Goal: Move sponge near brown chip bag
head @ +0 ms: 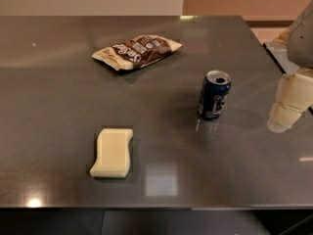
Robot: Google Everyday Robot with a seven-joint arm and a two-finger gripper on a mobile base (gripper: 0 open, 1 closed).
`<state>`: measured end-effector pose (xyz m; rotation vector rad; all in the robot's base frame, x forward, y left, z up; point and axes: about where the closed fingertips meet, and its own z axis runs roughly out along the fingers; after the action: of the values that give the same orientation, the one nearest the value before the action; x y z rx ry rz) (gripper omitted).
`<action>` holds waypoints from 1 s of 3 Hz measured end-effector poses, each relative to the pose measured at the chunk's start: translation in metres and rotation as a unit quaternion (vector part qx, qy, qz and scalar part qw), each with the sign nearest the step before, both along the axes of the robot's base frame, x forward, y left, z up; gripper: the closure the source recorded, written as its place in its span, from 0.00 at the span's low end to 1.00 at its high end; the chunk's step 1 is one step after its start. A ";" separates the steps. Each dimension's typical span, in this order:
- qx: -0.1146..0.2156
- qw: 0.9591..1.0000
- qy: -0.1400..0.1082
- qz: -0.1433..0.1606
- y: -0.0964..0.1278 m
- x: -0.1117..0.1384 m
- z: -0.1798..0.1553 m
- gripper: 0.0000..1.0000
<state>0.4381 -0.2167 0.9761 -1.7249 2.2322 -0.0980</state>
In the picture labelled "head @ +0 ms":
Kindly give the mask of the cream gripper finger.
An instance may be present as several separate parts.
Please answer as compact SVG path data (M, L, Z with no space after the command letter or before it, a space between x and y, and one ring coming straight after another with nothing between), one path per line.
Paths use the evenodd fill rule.
M269 114L268 129L274 133L287 131L312 105L313 70L299 68L294 74L284 74Z

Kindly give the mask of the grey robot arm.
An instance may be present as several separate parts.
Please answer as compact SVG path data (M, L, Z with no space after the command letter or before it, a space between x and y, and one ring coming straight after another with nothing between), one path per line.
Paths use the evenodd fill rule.
M268 129L275 133L290 129L313 105L313 1L290 27L287 57L298 70L280 79L267 122Z

